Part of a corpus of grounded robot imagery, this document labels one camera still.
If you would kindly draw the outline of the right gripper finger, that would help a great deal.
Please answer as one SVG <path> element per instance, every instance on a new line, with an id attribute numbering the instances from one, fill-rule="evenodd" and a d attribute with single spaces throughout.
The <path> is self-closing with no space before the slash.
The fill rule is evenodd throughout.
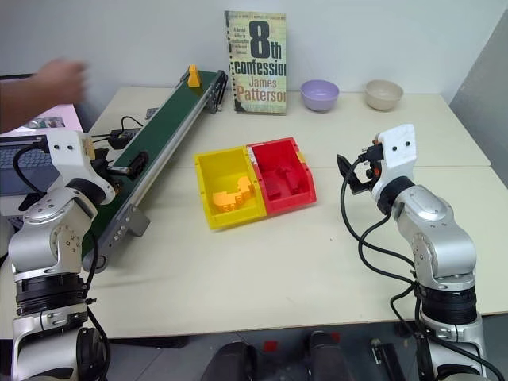
<path id="1" fill-rule="evenodd" d="M 354 174 L 354 166 L 347 158 L 340 154 L 336 154 L 337 166 L 343 179 L 351 179 Z"/>
<path id="2" fill-rule="evenodd" d="M 365 191 L 371 192 L 372 188 L 372 180 L 362 183 L 356 176 L 350 180 L 350 189 L 353 195 L 360 194 Z"/>

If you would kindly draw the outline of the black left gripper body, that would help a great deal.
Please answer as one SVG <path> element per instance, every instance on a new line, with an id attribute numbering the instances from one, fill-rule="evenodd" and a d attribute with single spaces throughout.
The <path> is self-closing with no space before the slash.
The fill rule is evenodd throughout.
<path id="1" fill-rule="evenodd" d="M 109 172 L 109 162 L 106 159 L 109 149 L 96 148 L 94 150 L 95 158 L 91 161 L 91 166 L 94 171 L 111 186 L 120 186 L 121 180 L 115 179 Z"/>

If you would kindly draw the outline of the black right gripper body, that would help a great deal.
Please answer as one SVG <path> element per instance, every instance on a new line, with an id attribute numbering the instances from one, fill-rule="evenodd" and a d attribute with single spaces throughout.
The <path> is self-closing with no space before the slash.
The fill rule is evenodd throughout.
<path id="1" fill-rule="evenodd" d="M 363 153 L 359 155 L 359 159 L 362 159 L 362 162 L 367 165 L 365 175 L 368 181 L 372 180 L 374 187 L 382 172 L 381 161 L 384 159 L 383 144 L 377 140 L 373 140 L 372 145 L 367 147 Z"/>

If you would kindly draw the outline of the person's bare hand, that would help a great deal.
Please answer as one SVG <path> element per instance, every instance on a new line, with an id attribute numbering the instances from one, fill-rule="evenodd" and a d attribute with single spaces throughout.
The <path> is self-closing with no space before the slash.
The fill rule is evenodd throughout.
<path id="1" fill-rule="evenodd" d="M 76 104 L 85 98 L 85 63 L 76 60 L 55 59 L 46 63 L 30 79 L 37 99 L 48 108 L 60 104 Z"/>

